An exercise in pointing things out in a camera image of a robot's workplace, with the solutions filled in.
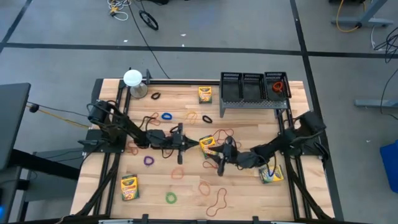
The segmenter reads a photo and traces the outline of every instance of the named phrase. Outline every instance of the wooden tabletop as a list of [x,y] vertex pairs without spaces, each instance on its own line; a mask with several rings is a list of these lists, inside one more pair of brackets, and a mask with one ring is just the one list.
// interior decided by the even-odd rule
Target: wooden tabletop
[[[105,79],[99,98],[115,100],[118,83],[118,79]],[[296,117],[308,111],[307,97],[302,82],[289,84],[292,92],[290,103],[293,117]],[[155,92],[162,94],[156,101],[150,98]],[[124,105],[125,96],[124,92],[121,105]],[[191,111],[198,115],[195,123],[185,119],[187,113]],[[250,147],[271,141],[279,131],[273,110],[226,109],[224,118],[220,118],[218,86],[213,86],[213,103],[200,105],[196,85],[150,85],[145,98],[140,100],[132,98],[128,115],[132,121],[140,125],[144,116],[150,116],[155,112],[160,115],[164,112],[171,113],[173,119],[171,121],[160,119],[160,126],[150,124],[148,129],[163,129],[168,132],[178,123],[183,123],[186,136],[198,141],[218,129],[232,128],[233,137],[242,145],[240,151],[247,151]],[[209,116],[213,124],[203,122],[201,120],[203,115]],[[155,163],[149,167],[145,166],[143,163],[145,156],[152,156]],[[83,164],[71,214],[79,211],[96,190],[103,157],[103,153],[92,153]],[[199,146],[183,154],[182,165],[177,164],[177,152],[174,152],[170,158],[164,159],[158,150],[140,149],[134,156],[126,148],[119,163],[111,218],[141,218],[142,214],[147,213],[149,218],[156,219],[251,220],[252,216],[258,216],[260,220],[294,219],[287,179],[262,184],[258,169],[237,170],[231,164],[226,165],[224,176],[219,177],[216,169],[206,169],[202,166],[204,161]],[[285,174],[285,162],[279,153],[277,153],[277,164],[282,166]],[[302,156],[302,165],[308,191],[325,213],[333,217],[321,160],[316,156]],[[183,168],[185,175],[182,179],[172,179],[170,176],[177,167]],[[128,174],[138,175],[140,197],[124,202],[121,199],[120,180]],[[202,182],[209,183],[209,196],[200,193],[198,188]],[[202,192],[207,194],[208,188],[203,185],[200,187]],[[209,217],[206,215],[206,209],[216,203],[217,192],[221,188],[227,191],[225,196],[227,206],[218,210],[214,217]],[[175,204],[169,205],[165,201],[167,192],[176,194]],[[296,192],[300,214],[304,217],[301,194],[297,188]],[[108,188],[103,194],[100,213],[104,213],[107,195]],[[223,195],[224,192],[221,191],[217,205],[208,211],[210,215],[213,215],[217,208],[224,207]]]

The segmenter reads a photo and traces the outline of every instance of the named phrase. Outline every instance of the cart wheel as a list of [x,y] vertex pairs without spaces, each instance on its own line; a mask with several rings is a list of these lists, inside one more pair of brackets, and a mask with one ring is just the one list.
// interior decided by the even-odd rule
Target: cart wheel
[[159,25],[157,24],[155,18],[153,18],[148,12],[146,11],[139,11],[139,17],[153,30],[159,30]]

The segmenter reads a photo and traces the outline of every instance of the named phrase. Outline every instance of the yellow crayon box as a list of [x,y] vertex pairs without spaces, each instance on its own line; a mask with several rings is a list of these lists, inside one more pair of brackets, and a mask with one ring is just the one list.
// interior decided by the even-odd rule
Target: yellow crayon box
[[199,86],[199,103],[211,103],[211,86]]
[[263,184],[277,182],[285,179],[280,165],[275,168],[275,172],[273,173],[273,175],[270,176],[269,174],[272,174],[272,171],[274,171],[274,166],[269,166],[269,173],[266,167],[259,169],[259,176]]
[[136,174],[122,177],[120,186],[122,187],[122,200],[127,201],[139,198],[138,178]]
[[203,155],[205,156],[206,159],[209,158],[207,154],[215,155],[215,156],[218,155],[217,152],[211,151],[208,149],[209,147],[216,146],[216,141],[214,140],[213,136],[209,135],[209,136],[203,137],[203,138],[199,139],[199,143],[200,143],[200,147],[203,152]]

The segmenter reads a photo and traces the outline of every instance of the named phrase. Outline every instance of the black wire basket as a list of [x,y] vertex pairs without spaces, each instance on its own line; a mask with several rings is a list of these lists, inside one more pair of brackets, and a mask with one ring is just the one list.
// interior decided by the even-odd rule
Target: black wire basket
[[[268,100],[284,101],[287,98],[292,97],[286,72],[266,72],[264,74],[266,79],[266,90],[267,90]],[[280,91],[273,90],[273,86],[277,82],[282,82],[282,89]]]
[[243,101],[261,103],[267,100],[264,75],[258,73],[243,74]]
[[224,102],[239,103],[243,101],[243,74],[221,72],[221,99]]

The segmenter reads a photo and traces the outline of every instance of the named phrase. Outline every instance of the gray floor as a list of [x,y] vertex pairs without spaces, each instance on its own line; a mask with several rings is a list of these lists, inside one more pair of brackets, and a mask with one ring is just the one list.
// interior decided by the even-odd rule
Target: gray floor
[[[337,6],[327,0],[296,0],[309,51],[374,53],[371,29],[350,34],[329,23]],[[0,0],[0,39],[13,23],[24,0]],[[153,46],[231,47],[300,50],[289,0],[173,0],[166,6],[145,2],[160,30],[139,25]],[[389,1],[377,17],[398,24],[398,2]],[[144,45],[131,19],[120,22],[107,15],[105,1],[34,0],[9,42],[28,44]],[[362,6],[345,6],[344,15],[359,15]],[[395,26],[376,29],[376,41]],[[301,56],[156,52],[172,78],[219,78],[223,71],[286,71],[289,80],[303,80]],[[391,192],[379,148],[397,139],[396,121],[378,110],[358,109],[354,99],[381,97],[396,60],[310,57],[340,193],[345,220],[397,223],[398,195]],[[86,113],[96,78],[121,77],[132,67],[149,68],[164,77],[150,52],[117,50],[56,50],[5,48],[0,54],[0,84],[29,82],[30,101]],[[392,81],[386,98],[397,98]],[[84,118],[60,113],[82,123]],[[44,114],[26,112],[16,148],[27,152],[78,147],[85,130]],[[69,212],[72,198],[35,202],[28,220],[53,218]]]

